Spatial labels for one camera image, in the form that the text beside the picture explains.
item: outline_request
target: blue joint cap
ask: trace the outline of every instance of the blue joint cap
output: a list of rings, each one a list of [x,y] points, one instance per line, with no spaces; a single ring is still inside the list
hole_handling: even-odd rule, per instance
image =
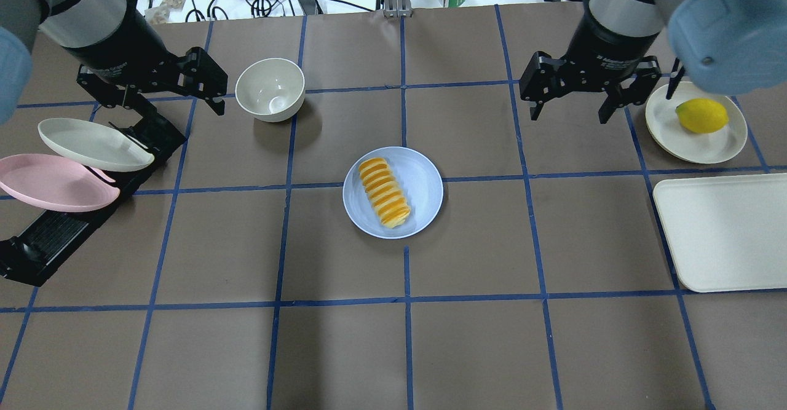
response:
[[[692,82],[709,93],[787,81],[787,0],[685,0],[667,29]]]
[[[8,121],[33,69],[28,48],[16,35],[0,27],[0,124]]]

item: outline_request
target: white cup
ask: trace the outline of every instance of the white cup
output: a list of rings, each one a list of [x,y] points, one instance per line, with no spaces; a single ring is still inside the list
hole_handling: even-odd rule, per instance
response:
[[[304,97],[303,71],[284,58],[267,58],[248,66],[235,83],[238,104],[261,121],[289,119],[301,108]]]

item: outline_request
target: lemon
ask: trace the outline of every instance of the lemon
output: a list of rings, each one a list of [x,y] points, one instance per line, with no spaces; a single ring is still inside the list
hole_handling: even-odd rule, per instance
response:
[[[718,101],[694,98],[675,108],[681,126],[694,133],[713,133],[730,122],[727,109]]]

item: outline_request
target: table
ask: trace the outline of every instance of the table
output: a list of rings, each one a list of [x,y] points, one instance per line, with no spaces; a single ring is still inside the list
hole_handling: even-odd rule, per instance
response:
[[[3,410],[17,408],[783,408],[787,293],[698,294],[654,214],[665,178],[787,169],[787,86],[740,96],[742,153],[661,150],[644,107],[598,124],[571,94],[531,122],[516,80],[562,55],[574,3],[157,26],[234,83],[297,61],[306,104],[264,124],[153,98],[189,140],[43,287],[0,282]],[[660,36],[663,68],[673,57]],[[45,38],[2,156],[50,152],[36,124],[98,109]],[[441,171],[428,228],[374,239],[342,206],[347,169],[407,146]],[[38,211],[0,197],[2,237]]]

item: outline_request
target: striped bread roll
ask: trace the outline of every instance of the striped bread roll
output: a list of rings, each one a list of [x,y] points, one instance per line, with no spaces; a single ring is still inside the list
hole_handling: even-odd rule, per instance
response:
[[[358,171],[366,196],[380,223],[391,229],[405,222],[410,215],[410,206],[388,161],[385,158],[370,158],[358,166]]]

